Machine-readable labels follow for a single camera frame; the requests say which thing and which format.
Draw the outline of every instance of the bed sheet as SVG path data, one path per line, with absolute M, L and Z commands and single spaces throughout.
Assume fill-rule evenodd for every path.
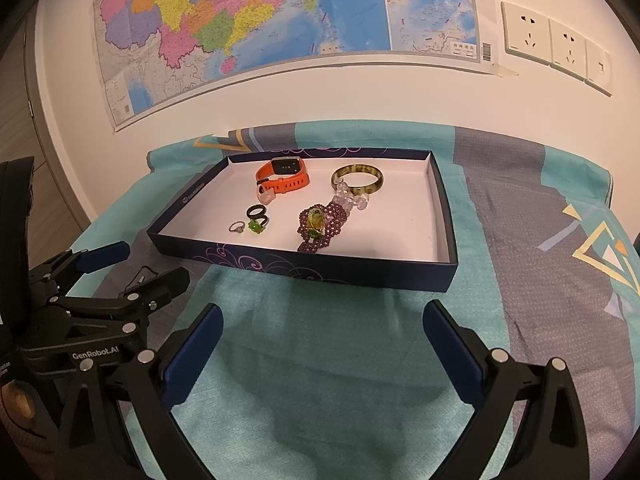
M 195 174 L 225 155 L 364 146 L 435 153 L 460 258 L 445 294 L 248 272 L 223 249 L 209 262 L 178 260 L 160 255 L 145 233 Z M 185 266 L 190 288 L 153 314 L 152 348 L 207 303 L 222 308 L 222 339 L 173 410 L 220 480 L 428 478 L 472 414 L 422 332 L 432 298 L 489 348 L 525 362 L 567 361 L 592 479 L 604 478 L 631 440 L 640 411 L 640 260 L 609 210 L 603 168 L 514 137 L 398 121 L 246 128 L 159 148 L 148 164 L 150 174 L 74 245 L 125 240 L 130 258 L 84 277 L 72 294 L 114 296 L 141 275 Z M 498 473 L 521 410 L 484 478 Z M 147 473 L 163 478 L 133 412 L 127 427 Z

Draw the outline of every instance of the gray fabric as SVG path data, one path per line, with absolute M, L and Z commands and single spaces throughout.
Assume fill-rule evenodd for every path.
M 464 167 L 484 229 L 511 352 L 524 362 L 558 355 L 567 361 L 589 434 L 591 477 L 601 480 L 633 433 L 628 330 L 604 311 L 613 292 L 609 277 L 572 257 L 585 233 L 568 229 L 565 198 L 540 184 L 544 160 L 545 148 L 535 142 L 456 128 L 454 163 Z M 561 240 L 540 250 L 559 232 Z
M 229 132 L 226 137 L 217 137 L 222 145 L 232 143 L 238 146 L 235 137 L 236 132 Z M 268 126 L 257 126 L 255 128 L 242 128 L 240 130 L 242 141 L 252 152 L 277 152 L 279 150 L 290 150 L 296 145 L 296 123 L 270 124 Z M 222 154 L 237 155 L 236 150 L 222 150 Z

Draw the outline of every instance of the smartwatch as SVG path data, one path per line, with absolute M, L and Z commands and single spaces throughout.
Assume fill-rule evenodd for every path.
M 288 175 L 270 178 L 273 175 Z M 288 193 L 305 187 L 309 183 L 304 161 L 298 156 L 272 158 L 255 174 L 258 193 L 273 189 L 276 193 Z

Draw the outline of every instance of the clear beads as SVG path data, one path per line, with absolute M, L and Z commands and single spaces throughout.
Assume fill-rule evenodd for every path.
M 353 206 L 356 206 L 360 211 L 366 209 L 369 204 L 369 195 L 363 193 L 358 196 L 353 196 L 351 191 L 349 191 L 347 183 L 340 179 L 336 184 L 335 196 L 332 199 L 332 202 L 341 205 L 348 216 Z

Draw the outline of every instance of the orange watch strap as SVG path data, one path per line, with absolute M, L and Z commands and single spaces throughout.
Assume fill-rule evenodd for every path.
M 277 178 L 274 180 L 268 180 L 261 182 L 259 185 L 267 191 L 273 189 L 276 193 L 287 193 L 289 191 L 295 191 L 305 187 L 309 183 L 309 176 L 306 173 L 299 173 L 288 176 L 287 178 Z
M 255 181 L 262 180 L 264 178 L 269 178 L 273 174 L 273 164 L 271 161 L 267 162 L 260 170 L 255 174 Z
M 280 177 L 275 178 L 273 180 L 267 180 L 265 182 L 260 182 L 258 184 L 262 187 L 264 191 L 269 189 L 273 189 L 276 193 L 287 193 L 289 191 L 295 191 L 297 189 L 301 189 L 305 187 L 309 183 L 309 175 L 306 172 L 305 161 L 303 159 L 299 159 L 300 162 L 300 171 L 294 175 L 288 177 Z M 260 170 L 255 174 L 256 182 L 260 180 L 266 179 L 273 174 L 273 165 L 271 161 L 265 164 Z

